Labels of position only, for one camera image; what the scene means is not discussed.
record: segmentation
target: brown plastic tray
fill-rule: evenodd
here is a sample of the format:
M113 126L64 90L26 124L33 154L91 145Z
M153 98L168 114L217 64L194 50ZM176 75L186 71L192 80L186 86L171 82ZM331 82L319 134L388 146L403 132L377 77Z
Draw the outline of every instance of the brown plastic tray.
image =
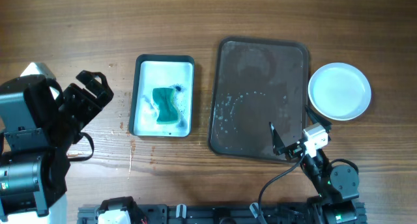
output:
M218 50L208 145L216 154L285 161L272 151L269 122L286 145L306 127L309 56L298 42L228 37Z

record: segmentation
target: black cable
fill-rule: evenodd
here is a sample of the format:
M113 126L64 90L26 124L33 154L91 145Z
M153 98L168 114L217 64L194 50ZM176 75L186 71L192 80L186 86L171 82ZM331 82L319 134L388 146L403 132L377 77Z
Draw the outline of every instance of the black cable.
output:
M334 164L336 162L342 162L342 163L346 163L346 164L350 165L358 173L358 175L359 175L359 168L358 168L358 166L355 165L353 162L351 162L349 160L346 160L346 159L336 159L336 160L333 160L332 162L330 162L327 165L326 170L327 171L330 171L330 169L332 168L332 164Z
M282 173L282 174L280 174L280 175L278 175L278 176L276 176L275 178L273 178L273 179L271 179L269 182L267 182L266 184L265 184L265 186L263 186L263 188L262 188L262 190L261 190L261 192L259 193L259 198L258 198L258 211L259 211L259 213L258 213L258 216L259 217L261 217L261 219L260 220L263 220L263 221L261 221L261 223L266 223L266 221L265 221L265 219L264 219L264 217L263 217L263 213L262 213L262 195L263 195L263 193L264 193L264 191L266 190L266 188L269 186L269 185L271 185L273 182L275 182L275 181L277 181L278 179L280 179L280 178L282 178L283 176L285 176L285 175L288 175L291 171L293 171L295 168L297 168L300 164L301 164L301 161L304 159L304 156L306 156L306 146L304 146L304 145L302 145L301 146L302 147L302 150L303 150L303 153L302 153L302 156L301 156L301 158L300 158L300 160L298 160L291 168L289 168L286 172L284 172L284 173Z
M84 132L81 132L81 133L79 133L79 134L80 134L82 137L87 138L87 140L89 141L89 143L90 143L90 147L91 147L91 154L90 154L90 156L78 156L78 157L75 157L75 158L69 158L68 160L69 160L70 162L86 161L86 160L88 160L88 159L92 158L92 156L93 156L93 154L94 154L94 142L93 142L93 139L91 138L91 136L90 136L89 134L87 134L87 133L84 133Z

